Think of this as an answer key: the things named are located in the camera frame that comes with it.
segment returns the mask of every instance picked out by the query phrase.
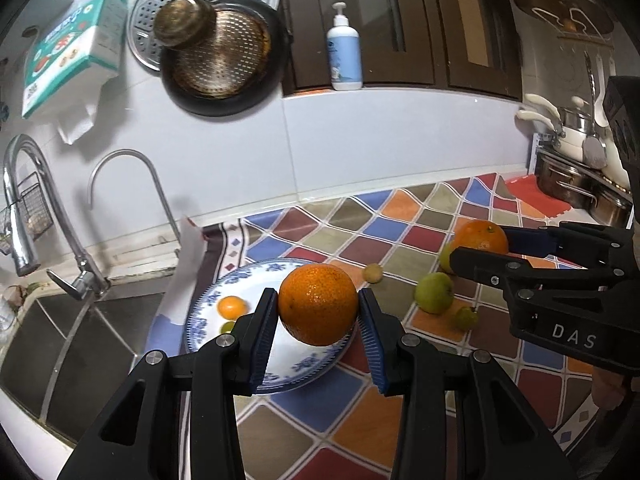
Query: wire basket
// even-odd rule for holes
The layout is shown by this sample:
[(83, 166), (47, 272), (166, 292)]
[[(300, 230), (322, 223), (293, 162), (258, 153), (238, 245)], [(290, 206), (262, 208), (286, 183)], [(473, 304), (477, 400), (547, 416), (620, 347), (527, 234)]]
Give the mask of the wire basket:
[[(27, 178), (18, 184), (20, 199), (18, 200), (18, 211), (24, 219), (27, 233), (32, 240), (37, 240), (42, 234), (53, 225), (53, 218), (49, 211), (49, 205), (42, 193), (42, 186), (37, 173), (31, 173)], [(11, 253), (11, 235), (7, 234), (9, 223), (9, 207), (5, 207), (0, 212), (2, 219), (2, 230), (0, 231), (0, 252), (2, 254)]]

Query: cabinet door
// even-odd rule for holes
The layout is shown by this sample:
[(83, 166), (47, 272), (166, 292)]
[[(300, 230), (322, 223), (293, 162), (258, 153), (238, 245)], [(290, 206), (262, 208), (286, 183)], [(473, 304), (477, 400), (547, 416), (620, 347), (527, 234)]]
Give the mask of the cabinet door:
[(285, 0), (294, 37), (296, 89), (329, 86), (326, 32), (332, 4), (345, 2), (351, 27), (360, 33), (365, 83), (432, 84), (433, 61), (423, 0)]
[(438, 0), (449, 85), (520, 100), (518, 34), (509, 0)]

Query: tissue pack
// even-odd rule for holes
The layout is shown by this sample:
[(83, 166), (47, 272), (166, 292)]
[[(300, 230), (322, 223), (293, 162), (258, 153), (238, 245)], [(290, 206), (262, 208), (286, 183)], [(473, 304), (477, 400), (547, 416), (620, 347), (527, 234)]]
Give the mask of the tissue pack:
[(126, 17), (126, 0), (74, 2), (27, 56), (22, 116), (54, 124), (67, 144), (90, 129), (97, 101), (82, 103), (118, 75)]

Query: soap dispenser bottle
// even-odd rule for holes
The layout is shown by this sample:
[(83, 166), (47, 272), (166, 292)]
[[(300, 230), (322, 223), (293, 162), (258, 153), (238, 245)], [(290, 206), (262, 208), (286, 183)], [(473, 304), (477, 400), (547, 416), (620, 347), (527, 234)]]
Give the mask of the soap dispenser bottle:
[(346, 6), (344, 2), (332, 5), (336, 11), (334, 26), (326, 34), (331, 84), (336, 90), (357, 90), (362, 88), (360, 35), (342, 13)]

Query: blue bottle label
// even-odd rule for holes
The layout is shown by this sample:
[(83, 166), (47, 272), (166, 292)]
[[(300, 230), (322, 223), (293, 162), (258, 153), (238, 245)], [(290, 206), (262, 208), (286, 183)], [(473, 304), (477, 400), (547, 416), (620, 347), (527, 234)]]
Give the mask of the blue bottle label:
[(362, 81), (360, 40), (355, 36), (339, 36), (327, 40), (331, 81), (351, 83)]

